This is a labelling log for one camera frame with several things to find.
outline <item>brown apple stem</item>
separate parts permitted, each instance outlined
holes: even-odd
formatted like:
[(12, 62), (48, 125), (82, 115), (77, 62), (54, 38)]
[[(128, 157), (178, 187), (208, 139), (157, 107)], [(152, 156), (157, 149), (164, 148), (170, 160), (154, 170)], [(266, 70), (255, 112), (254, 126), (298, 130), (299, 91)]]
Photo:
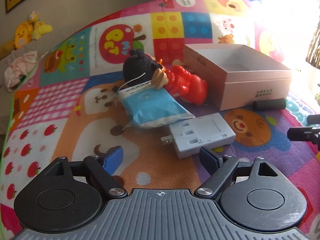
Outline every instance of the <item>brown apple stem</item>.
[(147, 36), (145, 34), (143, 34), (143, 35), (140, 35), (138, 37), (133, 38), (132, 40), (133, 41), (144, 41), (146, 39), (146, 37)]

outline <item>pink cardboard box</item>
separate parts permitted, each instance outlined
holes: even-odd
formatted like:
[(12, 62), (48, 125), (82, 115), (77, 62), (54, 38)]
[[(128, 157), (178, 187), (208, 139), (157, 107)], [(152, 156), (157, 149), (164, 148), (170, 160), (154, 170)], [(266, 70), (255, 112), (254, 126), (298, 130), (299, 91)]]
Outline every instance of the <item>pink cardboard box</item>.
[(183, 61), (208, 81), (208, 98), (220, 110), (286, 98), (292, 81), (291, 69), (246, 45), (188, 44)]

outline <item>white string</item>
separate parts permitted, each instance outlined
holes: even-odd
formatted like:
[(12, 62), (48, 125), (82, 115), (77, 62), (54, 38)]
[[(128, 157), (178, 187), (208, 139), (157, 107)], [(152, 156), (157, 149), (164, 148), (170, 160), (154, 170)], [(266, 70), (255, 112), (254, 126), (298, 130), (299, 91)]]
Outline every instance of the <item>white string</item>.
[(117, 93), (119, 92), (119, 90), (120, 90), (123, 86), (125, 86), (125, 85), (128, 84), (128, 83), (130, 83), (131, 81), (134, 81), (134, 80), (136, 80), (136, 79), (138, 79), (138, 78), (141, 78), (144, 74), (145, 74), (145, 73), (143, 73), (141, 76), (139, 76), (139, 77), (137, 77), (137, 78), (134, 78), (134, 79), (132, 79), (132, 80), (124, 83), (121, 87), (119, 87), (119, 89), (117, 90)]

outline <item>black plush toy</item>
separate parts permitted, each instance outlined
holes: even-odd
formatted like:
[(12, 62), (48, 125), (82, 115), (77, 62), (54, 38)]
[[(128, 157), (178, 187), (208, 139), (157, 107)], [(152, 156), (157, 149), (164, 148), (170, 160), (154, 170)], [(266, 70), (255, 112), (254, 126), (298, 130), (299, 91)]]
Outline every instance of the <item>black plush toy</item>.
[(150, 81), (156, 69), (162, 69), (162, 66), (146, 56), (142, 49), (131, 49), (130, 55), (123, 64), (124, 81), (127, 83), (145, 73), (142, 77), (129, 82), (127, 85), (130, 87)]

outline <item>yellow block print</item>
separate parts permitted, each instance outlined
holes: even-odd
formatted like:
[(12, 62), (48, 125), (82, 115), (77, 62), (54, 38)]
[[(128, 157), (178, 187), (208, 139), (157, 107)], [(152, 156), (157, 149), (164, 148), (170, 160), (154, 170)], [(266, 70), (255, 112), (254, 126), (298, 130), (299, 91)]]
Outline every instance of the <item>yellow block print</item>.
[(242, 0), (204, 0), (209, 13), (247, 17), (249, 7)]
[(180, 12), (152, 13), (151, 22), (154, 39), (184, 38)]

